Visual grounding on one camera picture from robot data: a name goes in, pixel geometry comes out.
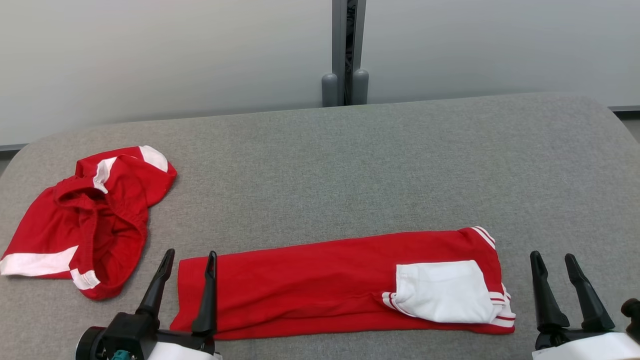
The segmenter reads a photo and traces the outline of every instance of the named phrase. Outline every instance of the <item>black robotic claw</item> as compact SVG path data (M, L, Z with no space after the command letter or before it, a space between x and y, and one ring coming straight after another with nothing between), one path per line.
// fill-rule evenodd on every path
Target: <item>black robotic claw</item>
M213 251L209 253L204 273L205 289L200 312L193 322L193 333L159 329L158 312L174 257L173 249L164 254L135 314L118 313L108 327L90 327L83 334L76 348L76 360L112 359L118 350L127 351L132 359L135 356L135 359L146 360L159 342L215 353L217 255Z
M560 311L551 287L547 281L548 272L538 251L530 255L533 293L536 301L536 318L540 335L536 340L536 350L556 347L563 343L590 338L610 332L615 327L600 298L589 280L582 273L578 261L572 254L564 257L569 280L576 289L582 310L581 329L567 329L569 320Z

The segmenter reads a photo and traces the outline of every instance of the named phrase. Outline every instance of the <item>red garment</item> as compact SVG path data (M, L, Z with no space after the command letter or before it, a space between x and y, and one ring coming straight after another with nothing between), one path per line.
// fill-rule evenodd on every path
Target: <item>red garment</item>
M74 176L31 204L0 274L73 279L90 299L117 296L147 240L147 208L162 200L176 175L150 146L79 160Z
M389 301L396 266L474 260L491 304L491 323L436 323ZM182 260L180 311L172 330L189 331L200 308L207 258ZM495 240L480 227L328 241L218 257L217 339L398 329L508 334L515 314L502 285Z

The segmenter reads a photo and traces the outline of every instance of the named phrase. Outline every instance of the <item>teal connector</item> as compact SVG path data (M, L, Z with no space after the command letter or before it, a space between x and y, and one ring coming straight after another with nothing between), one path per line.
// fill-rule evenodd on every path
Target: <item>teal connector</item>
M128 351L118 350L113 354L111 360L131 360L131 355Z

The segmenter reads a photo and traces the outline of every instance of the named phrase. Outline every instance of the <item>gray partition leg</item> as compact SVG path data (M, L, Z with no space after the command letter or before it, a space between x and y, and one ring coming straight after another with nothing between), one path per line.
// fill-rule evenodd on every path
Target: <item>gray partition leg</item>
M351 81L351 103L364 105L367 103L369 93L369 72L364 69L356 70Z
M339 82L335 74L327 74L322 77L322 107L338 106Z

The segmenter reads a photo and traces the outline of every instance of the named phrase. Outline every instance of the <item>white fabric patch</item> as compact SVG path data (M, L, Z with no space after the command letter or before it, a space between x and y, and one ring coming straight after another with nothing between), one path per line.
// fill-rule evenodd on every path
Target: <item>white fabric patch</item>
M100 160L98 166L95 171L95 176L93 177L93 187L102 191L103 193L109 193L107 188L104 187L104 183L109 179L109 174L111 173L111 167L113 163L116 161L116 158L108 158L104 160Z
M16 252L0 261L0 275L41 276L69 271L69 261L78 246L54 254Z
M164 172L169 171L169 162L161 152L149 145L139 146L139 148L145 163L149 163Z
M74 280L76 288L80 290L93 289L100 284L100 280L95 276L95 271L89 270L84 274L80 274L78 269L71 270L71 278Z
M474 260L396 265L389 298L406 315L440 323L490 323L503 308L493 305Z

